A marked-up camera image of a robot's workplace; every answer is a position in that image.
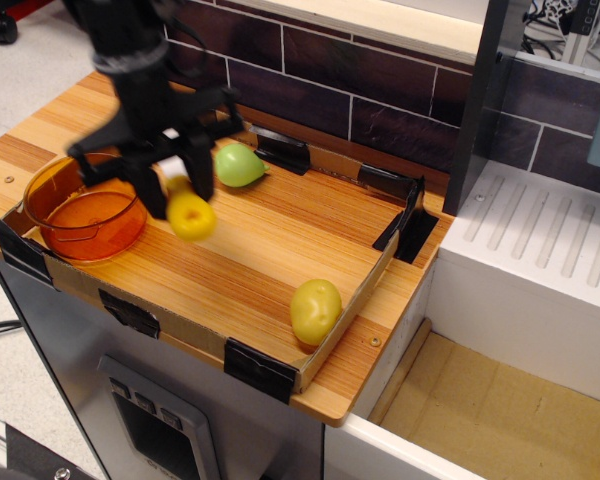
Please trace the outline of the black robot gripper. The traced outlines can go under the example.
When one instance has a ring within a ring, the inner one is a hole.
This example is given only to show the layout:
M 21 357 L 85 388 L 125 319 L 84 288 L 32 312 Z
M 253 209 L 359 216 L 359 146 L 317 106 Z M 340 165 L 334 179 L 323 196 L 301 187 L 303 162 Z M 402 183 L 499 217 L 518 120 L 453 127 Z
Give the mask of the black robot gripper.
M 244 130 L 237 90 L 209 87 L 174 89 L 163 60 L 96 59 L 96 70 L 112 82 L 119 100 L 114 116 L 73 144 L 68 154 L 79 164 L 85 184 L 114 177 L 130 182 L 148 213 L 166 219 L 167 198 L 151 166 L 172 156 L 182 159 L 194 192 L 214 195 L 211 148 Z

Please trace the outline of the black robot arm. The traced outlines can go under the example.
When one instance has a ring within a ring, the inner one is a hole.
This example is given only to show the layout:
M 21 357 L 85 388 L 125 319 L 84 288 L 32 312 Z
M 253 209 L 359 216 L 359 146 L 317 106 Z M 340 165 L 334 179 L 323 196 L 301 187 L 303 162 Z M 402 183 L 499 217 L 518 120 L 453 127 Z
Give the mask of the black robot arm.
M 194 33 L 177 17 L 179 2 L 68 1 L 65 6 L 88 34 L 93 65 L 112 82 L 119 100 L 107 123 L 68 149 L 84 184 L 128 182 L 149 214 L 165 219 L 167 198 L 153 166 L 176 156 L 195 193 L 210 199 L 211 149 L 216 140 L 242 131 L 243 120 L 233 88 L 181 92 L 170 85 L 164 28 Z

